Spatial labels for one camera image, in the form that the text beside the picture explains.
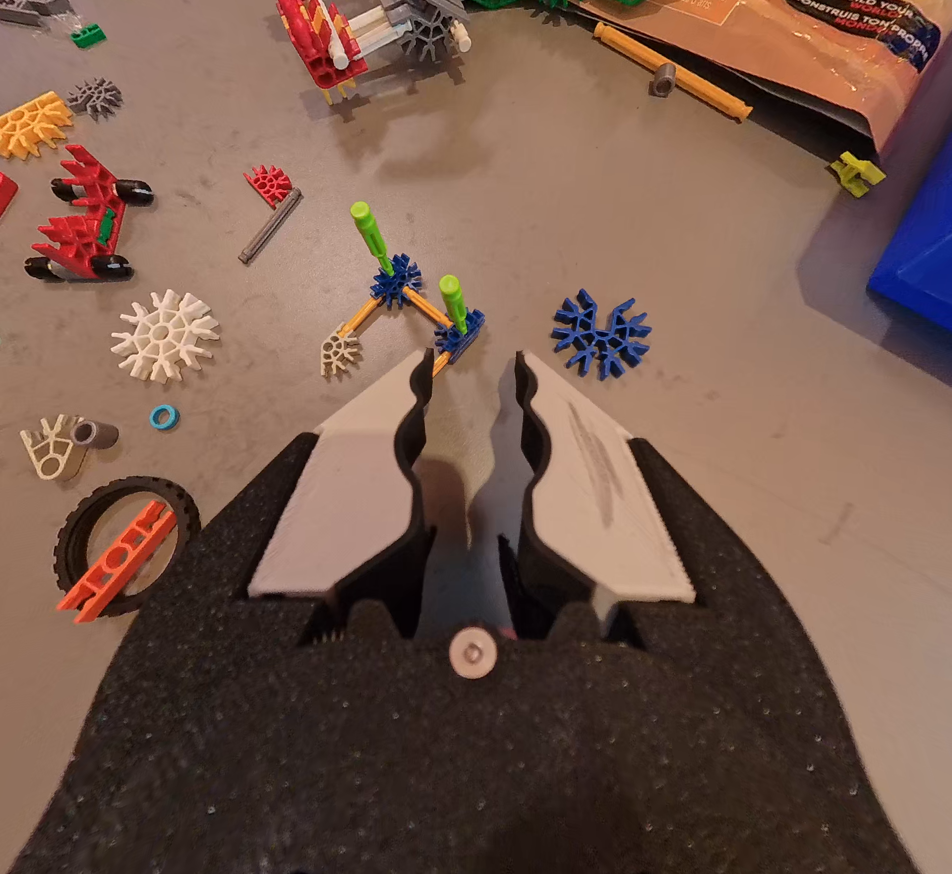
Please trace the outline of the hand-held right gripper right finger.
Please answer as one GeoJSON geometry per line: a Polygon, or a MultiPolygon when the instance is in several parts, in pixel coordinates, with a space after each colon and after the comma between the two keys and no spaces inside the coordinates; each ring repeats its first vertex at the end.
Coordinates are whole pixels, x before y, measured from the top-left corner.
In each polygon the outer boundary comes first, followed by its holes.
{"type": "Polygon", "coordinates": [[[692,605],[696,591],[637,463],[634,437],[530,352],[515,361],[532,476],[518,544],[500,564],[518,638],[542,639],[583,603],[601,635],[623,605],[692,605]]]}

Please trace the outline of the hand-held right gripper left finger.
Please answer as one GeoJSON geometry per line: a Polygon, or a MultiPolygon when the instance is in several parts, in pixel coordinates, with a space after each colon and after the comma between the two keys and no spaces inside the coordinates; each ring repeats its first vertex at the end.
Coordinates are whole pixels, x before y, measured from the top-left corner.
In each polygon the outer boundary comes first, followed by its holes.
{"type": "Polygon", "coordinates": [[[376,600],[403,637],[415,635],[433,534],[412,466],[433,369],[431,348],[413,352],[315,429],[249,597],[316,599],[340,624],[356,603],[376,600]]]}

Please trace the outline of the blue and yellow rod assembly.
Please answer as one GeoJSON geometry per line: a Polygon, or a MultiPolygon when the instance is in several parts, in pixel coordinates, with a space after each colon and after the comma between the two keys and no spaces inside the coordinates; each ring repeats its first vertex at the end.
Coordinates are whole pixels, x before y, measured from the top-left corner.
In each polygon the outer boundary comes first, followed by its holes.
{"type": "Polygon", "coordinates": [[[407,254],[389,256],[380,227],[365,201],[351,205],[351,218],[379,268],[370,287],[370,297],[361,309],[339,324],[320,349],[320,372],[325,378],[341,377],[361,359],[358,330],[378,308],[419,310],[435,323],[434,359],[432,375],[453,365],[479,336],[485,316],[478,309],[469,309],[459,280],[447,274],[439,280],[438,288],[444,310],[422,296],[422,272],[407,254]]]}

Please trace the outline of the blue double connector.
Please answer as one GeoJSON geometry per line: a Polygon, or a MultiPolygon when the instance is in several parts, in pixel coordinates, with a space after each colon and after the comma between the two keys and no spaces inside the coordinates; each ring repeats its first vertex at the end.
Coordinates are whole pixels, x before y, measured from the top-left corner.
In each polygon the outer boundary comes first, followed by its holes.
{"type": "Polygon", "coordinates": [[[554,315],[556,326],[551,332],[551,338],[557,342],[556,352],[575,349],[565,366],[577,366],[579,375],[584,377],[592,363],[597,362],[599,380],[608,376],[619,378],[626,368],[636,368],[649,351],[645,339],[652,328],[645,324],[646,313],[627,315],[634,305],[635,299],[631,298],[616,306],[605,326],[600,327],[597,303],[583,288],[574,300],[565,298],[554,315]]]}

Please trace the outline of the orange ladder connector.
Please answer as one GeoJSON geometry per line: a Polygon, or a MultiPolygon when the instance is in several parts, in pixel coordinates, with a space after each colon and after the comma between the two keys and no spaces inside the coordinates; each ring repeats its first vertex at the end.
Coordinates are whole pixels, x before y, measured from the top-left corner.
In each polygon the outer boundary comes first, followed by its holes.
{"type": "Polygon", "coordinates": [[[56,610],[77,624],[121,617],[140,608],[175,554],[177,514],[145,492],[70,518],[54,548],[61,590],[56,610]]]}

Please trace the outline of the white snowflake connector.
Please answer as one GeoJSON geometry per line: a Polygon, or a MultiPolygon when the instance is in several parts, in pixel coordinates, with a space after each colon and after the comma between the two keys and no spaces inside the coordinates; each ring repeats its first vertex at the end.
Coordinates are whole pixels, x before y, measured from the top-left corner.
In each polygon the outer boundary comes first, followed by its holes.
{"type": "Polygon", "coordinates": [[[163,296],[152,292],[149,308],[134,302],[132,309],[132,315],[121,316],[132,331],[114,332],[111,348],[122,358],[118,367],[127,369],[130,377],[160,383],[180,381],[181,368],[200,371],[200,360],[212,357],[201,343],[219,340],[219,321],[196,296],[181,296],[172,289],[163,296]]]}

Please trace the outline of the black rubber tyre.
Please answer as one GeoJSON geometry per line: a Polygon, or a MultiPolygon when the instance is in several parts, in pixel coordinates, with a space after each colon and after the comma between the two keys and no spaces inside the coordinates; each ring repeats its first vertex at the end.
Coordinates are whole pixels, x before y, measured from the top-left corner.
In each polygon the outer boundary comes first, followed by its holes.
{"type": "Polygon", "coordinates": [[[176,536],[174,561],[200,530],[194,500],[183,487],[167,479],[133,476],[97,488],[67,517],[58,534],[54,572],[64,597],[57,609],[74,609],[76,624],[140,609],[157,582],[126,593],[132,579],[171,534],[176,536]],[[95,561],[90,561],[89,541],[99,519],[122,499],[141,494],[149,495],[147,505],[95,561]]]}

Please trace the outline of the beige connector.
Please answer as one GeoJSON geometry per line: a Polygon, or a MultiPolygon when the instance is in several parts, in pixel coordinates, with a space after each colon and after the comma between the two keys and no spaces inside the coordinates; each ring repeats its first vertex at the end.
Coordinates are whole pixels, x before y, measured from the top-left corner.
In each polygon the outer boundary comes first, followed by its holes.
{"type": "Polygon", "coordinates": [[[73,428],[81,421],[77,415],[58,414],[51,424],[41,419],[41,429],[21,430],[20,438],[30,457],[33,469],[42,481],[65,482],[80,469],[87,453],[71,439],[73,428]]]}

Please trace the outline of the grey rod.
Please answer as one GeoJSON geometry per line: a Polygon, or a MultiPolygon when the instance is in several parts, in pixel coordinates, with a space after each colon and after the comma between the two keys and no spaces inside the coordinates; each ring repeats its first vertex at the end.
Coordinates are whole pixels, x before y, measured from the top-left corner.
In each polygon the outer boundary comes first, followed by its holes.
{"type": "Polygon", "coordinates": [[[282,227],[287,218],[297,207],[302,199],[301,189],[294,187],[280,201],[277,207],[272,211],[266,223],[256,232],[251,241],[245,246],[239,254],[239,261],[244,265],[249,265],[259,255],[263,247],[271,240],[275,233],[282,227]]]}

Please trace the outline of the small red connector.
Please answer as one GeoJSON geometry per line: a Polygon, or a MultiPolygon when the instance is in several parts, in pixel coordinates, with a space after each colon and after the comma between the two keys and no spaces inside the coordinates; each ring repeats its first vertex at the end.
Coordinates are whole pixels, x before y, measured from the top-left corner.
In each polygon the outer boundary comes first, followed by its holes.
{"type": "Polygon", "coordinates": [[[278,166],[253,166],[244,178],[272,210],[292,192],[290,177],[278,166]]]}

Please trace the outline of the red assembly with black wheels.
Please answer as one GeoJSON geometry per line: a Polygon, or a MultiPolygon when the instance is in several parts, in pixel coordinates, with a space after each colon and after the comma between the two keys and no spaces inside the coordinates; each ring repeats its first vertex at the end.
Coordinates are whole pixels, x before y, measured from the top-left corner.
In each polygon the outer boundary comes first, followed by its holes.
{"type": "Polygon", "coordinates": [[[25,272],[47,283],[124,281],[134,273],[116,252],[125,211],[151,205],[153,190],[140,180],[116,178],[83,145],[66,149],[72,158],[61,165],[70,176],[53,179],[51,189],[77,212],[39,226],[47,240],[32,246],[37,256],[24,262],[25,272]]]}

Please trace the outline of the blue plastic lid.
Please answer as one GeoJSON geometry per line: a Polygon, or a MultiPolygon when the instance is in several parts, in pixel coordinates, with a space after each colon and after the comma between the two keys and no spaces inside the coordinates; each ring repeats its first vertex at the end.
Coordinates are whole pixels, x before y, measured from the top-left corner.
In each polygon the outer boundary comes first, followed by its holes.
{"type": "Polygon", "coordinates": [[[947,139],[867,289],[951,331],[951,140],[947,139]]]}

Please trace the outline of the long yellow rod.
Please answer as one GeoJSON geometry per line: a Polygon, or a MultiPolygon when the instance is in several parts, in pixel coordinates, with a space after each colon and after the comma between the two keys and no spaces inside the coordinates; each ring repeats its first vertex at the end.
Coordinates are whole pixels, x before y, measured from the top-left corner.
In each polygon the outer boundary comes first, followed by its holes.
{"type": "MultiPolygon", "coordinates": [[[[655,69],[663,62],[674,63],[604,22],[596,24],[593,34],[604,45],[624,54],[625,57],[649,70],[652,77],[655,69]]],[[[749,117],[752,107],[745,104],[744,101],[686,68],[676,63],[675,65],[677,67],[677,87],[735,121],[742,122],[749,117]]]]}

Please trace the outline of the small grey snowflake connector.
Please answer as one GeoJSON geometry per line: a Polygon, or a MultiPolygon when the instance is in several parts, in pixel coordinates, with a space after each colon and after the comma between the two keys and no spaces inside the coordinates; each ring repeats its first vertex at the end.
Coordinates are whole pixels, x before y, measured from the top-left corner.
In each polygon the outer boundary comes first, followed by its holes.
{"type": "Polygon", "coordinates": [[[65,104],[76,114],[99,122],[112,117],[124,104],[123,93],[113,81],[94,78],[83,81],[65,96],[65,104]]]}

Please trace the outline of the dark grey connector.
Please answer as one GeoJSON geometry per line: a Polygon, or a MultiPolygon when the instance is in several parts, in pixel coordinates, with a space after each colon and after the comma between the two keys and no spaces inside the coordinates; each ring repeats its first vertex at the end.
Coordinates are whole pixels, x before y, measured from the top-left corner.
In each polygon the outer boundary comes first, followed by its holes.
{"type": "Polygon", "coordinates": [[[49,19],[75,15],[70,0],[1,0],[1,22],[44,27],[49,19]]]}

